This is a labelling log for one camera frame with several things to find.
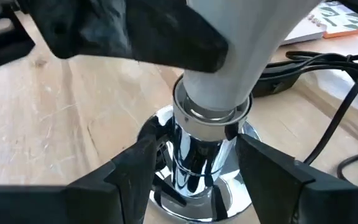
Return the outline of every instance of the book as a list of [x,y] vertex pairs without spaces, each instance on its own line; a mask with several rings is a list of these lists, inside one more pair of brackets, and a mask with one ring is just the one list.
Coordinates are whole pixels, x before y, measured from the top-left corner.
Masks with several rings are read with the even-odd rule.
[[338,1],[320,3],[309,17],[326,25],[324,38],[358,34],[358,13]]
[[319,20],[312,16],[308,16],[296,25],[281,45],[320,39],[323,37],[325,31],[326,26],[324,24],[321,24]]

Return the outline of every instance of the light wood grain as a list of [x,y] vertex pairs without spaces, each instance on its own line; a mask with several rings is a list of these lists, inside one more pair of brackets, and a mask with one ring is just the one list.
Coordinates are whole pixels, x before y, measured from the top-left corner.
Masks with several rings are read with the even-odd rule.
[[[68,184],[135,142],[143,122],[171,103],[177,68],[131,60],[50,53],[32,20],[19,15],[37,43],[26,58],[0,67],[0,184]],[[358,54],[358,35],[282,47]],[[311,72],[283,93],[258,98],[249,115],[267,144],[303,160],[352,86],[343,72]],[[358,153],[358,98],[313,164],[335,173]],[[345,170],[358,185],[358,163]],[[154,206],[145,223],[166,223]],[[232,223],[258,223],[253,208]]]

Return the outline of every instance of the black cable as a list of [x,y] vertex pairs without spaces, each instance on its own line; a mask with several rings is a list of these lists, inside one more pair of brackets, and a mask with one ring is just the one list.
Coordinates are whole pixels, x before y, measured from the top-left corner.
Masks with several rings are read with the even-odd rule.
[[[323,137],[320,139],[311,154],[305,159],[304,163],[310,165],[321,154],[329,139],[334,134],[336,128],[339,126],[339,123],[343,119],[347,109],[350,107],[354,98],[358,94],[358,63],[354,62],[358,60],[358,55],[343,56],[339,54],[292,51],[287,52],[286,56],[290,59],[289,61],[268,64],[259,79],[259,82],[285,82],[283,80],[299,76],[306,72],[326,69],[343,70],[347,72],[355,82],[354,86],[351,88],[350,92],[338,108],[333,120],[330,122],[326,132],[323,134]],[[351,158],[343,161],[337,168],[338,177],[346,180],[342,174],[342,170],[345,166],[355,161],[358,161],[358,155],[352,156]]]

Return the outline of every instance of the white plastic tube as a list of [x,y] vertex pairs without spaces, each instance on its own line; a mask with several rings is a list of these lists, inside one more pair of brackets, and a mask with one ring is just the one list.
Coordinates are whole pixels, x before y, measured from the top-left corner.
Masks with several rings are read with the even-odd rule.
[[188,0],[229,42],[216,73],[186,70],[183,81],[199,106],[227,111],[243,103],[283,39],[320,0]]

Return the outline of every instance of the wooden surface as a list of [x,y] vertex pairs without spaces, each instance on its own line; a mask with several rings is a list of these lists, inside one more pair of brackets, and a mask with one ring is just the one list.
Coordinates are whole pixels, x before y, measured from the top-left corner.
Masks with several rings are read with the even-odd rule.
[[[131,60],[54,57],[33,22],[20,15],[37,46],[0,67],[0,184],[68,184],[134,143],[143,122],[171,103],[177,68]],[[358,35],[282,47],[358,54]],[[303,75],[293,88],[258,98],[249,121],[263,142],[303,160],[352,86],[343,72]],[[335,173],[358,153],[358,98],[313,166]],[[358,185],[358,163],[345,170]],[[150,205],[145,223],[168,222]],[[253,208],[233,223],[258,223]]]

